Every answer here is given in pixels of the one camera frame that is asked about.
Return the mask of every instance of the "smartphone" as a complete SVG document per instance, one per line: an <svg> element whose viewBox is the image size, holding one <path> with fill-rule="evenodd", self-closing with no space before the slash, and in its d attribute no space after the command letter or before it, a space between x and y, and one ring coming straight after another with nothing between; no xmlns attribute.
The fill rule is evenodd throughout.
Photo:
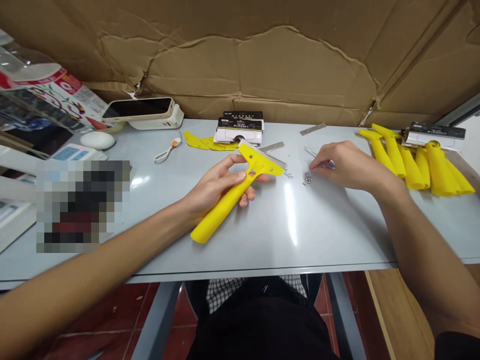
<svg viewBox="0 0 480 360"><path fill-rule="evenodd" d="M108 104L101 119L105 122L167 119L175 102L171 97L115 100Z"/></svg>

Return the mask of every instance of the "charging cable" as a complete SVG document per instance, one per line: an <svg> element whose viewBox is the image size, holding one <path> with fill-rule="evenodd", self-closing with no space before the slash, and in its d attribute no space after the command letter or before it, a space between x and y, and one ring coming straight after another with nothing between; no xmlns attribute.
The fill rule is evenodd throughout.
<svg viewBox="0 0 480 360"><path fill-rule="evenodd" d="M168 157L170 152L172 151L173 148L178 148L180 144L182 143L182 139L180 137L176 137L171 141L170 146L168 147L167 150L164 152L159 153L157 156L153 158L154 162L163 162L165 161Z"/></svg>

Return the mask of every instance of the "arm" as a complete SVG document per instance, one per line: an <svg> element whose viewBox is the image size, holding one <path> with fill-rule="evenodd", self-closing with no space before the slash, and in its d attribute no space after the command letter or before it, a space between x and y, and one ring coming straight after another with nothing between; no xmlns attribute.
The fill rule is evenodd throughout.
<svg viewBox="0 0 480 360"><path fill-rule="evenodd" d="M244 172L229 173L233 164L244 162L241 155L228 156L182 200L0 297L0 359L16 359L61 331L198 224L223 191L245 179ZM254 198L249 188L240 206Z"/></svg>
<svg viewBox="0 0 480 360"><path fill-rule="evenodd" d="M316 167L332 159L336 170ZM410 197L403 181L349 141L321 148L310 168L378 202L400 273L435 337L455 331L480 338L480 287Z"/></svg>

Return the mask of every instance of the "hand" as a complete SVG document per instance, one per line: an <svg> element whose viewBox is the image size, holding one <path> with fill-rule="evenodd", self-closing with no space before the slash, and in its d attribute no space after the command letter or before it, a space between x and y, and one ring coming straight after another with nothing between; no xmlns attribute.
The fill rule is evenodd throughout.
<svg viewBox="0 0 480 360"><path fill-rule="evenodd" d="M320 167L325 160L335 162L335 170ZM404 190L403 181L382 163L367 155L351 141L323 145L310 169L345 188L365 190L376 196L384 190Z"/></svg>
<svg viewBox="0 0 480 360"><path fill-rule="evenodd" d="M245 180L247 176L245 171L229 172L229 169L234 164L246 162L242 155L227 156L208 170L198 184L181 200L197 223L219 202L223 194L232 186ZM267 183L270 178L268 175L261 174L255 180ZM255 190L250 186L240 198L240 207L246 207L253 200L255 200Z"/></svg>

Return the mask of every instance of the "person's left hand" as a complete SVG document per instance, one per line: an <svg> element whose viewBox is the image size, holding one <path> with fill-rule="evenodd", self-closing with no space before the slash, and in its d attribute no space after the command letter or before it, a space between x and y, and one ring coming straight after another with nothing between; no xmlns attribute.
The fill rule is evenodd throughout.
<svg viewBox="0 0 480 360"><path fill-rule="evenodd" d="M234 164L246 163L242 155L232 154L212 167L198 182L198 184L181 200L200 222L204 216L219 202L221 196L232 186L245 180L246 173L229 172ZM256 179L267 183L268 175L261 174ZM255 190L250 186L240 198L240 207L246 207L250 201L255 200Z"/></svg>

